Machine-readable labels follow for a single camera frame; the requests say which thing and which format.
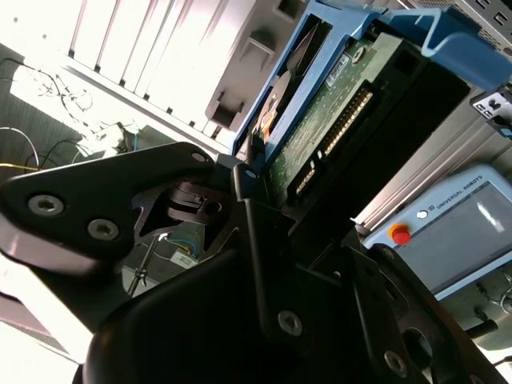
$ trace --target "label sticker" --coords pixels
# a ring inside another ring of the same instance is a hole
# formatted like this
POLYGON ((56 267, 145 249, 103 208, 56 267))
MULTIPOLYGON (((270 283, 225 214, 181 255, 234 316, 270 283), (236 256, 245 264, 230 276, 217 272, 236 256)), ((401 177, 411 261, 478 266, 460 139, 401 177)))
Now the label sticker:
POLYGON ((196 262, 192 258, 189 258, 185 254, 182 254, 178 250, 176 252, 174 252, 174 254, 173 254, 172 258, 170 258, 170 260, 174 264, 180 266, 181 268, 185 268, 186 270, 188 270, 189 268, 196 266, 198 264, 198 262, 196 262))
POLYGON ((342 54, 339 58, 336 65, 334 65, 333 69, 329 72, 329 75, 326 78, 326 84, 329 88, 331 88, 339 77, 340 73, 346 67, 346 65, 350 62, 350 56, 348 54, 342 54))

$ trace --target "red emergency stop button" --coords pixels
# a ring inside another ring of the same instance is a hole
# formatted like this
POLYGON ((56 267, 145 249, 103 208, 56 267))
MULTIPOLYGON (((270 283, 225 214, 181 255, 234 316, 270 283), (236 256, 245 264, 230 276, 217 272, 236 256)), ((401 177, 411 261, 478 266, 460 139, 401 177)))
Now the red emergency stop button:
POLYGON ((390 238, 399 246, 410 242, 409 227, 406 224, 395 224, 389 230, 390 238))

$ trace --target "blue cable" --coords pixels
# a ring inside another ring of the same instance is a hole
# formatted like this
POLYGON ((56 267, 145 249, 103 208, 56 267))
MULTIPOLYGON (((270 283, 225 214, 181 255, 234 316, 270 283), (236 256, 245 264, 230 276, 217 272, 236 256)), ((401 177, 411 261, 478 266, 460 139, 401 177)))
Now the blue cable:
POLYGON ((167 240, 168 242, 184 242, 185 244, 189 244, 194 248, 193 254, 194 257, 198 255, 198 248, 193 244, 192 242, 189 242, 188 240, 185 240, 184 238, 169 238, 167 240))

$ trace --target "green circuit board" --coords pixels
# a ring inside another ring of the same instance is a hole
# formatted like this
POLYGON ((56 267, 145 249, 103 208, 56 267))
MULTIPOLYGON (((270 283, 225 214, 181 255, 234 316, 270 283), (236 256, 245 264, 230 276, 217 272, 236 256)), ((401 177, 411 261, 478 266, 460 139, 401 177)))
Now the green circuit board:
POLYGON ((308 161, 334 122, 365 80, 372 82, 402 40, 381 34, 375 42, 359 40, 346 50, 314 96, 306 114, 288 137, 270 166, 270 192, 277 204, 286 200, 286 189, 308 161), (362 49, 363 56, 357 57, 362 49))

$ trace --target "yellow cable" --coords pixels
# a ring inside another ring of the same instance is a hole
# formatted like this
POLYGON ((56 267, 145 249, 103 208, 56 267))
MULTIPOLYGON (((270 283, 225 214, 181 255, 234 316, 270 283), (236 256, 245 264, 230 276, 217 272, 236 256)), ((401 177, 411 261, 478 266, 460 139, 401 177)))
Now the yellow cable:
POLYGON ((190 248, 188 246, 183 246, 182 244, 178 244, 177 242, 170 242, 171 244, 177 246, 178 248, 181 248, 186 252, 186 254, 190 254, 190 248))
POLYGON ((10 162, 0 162, 0 166, 5 166, 7 168, 16 168, 19 170, 38 170, 37 168, 33 168, 32 166, 19 166, 18 164, 11 164, 10 162))

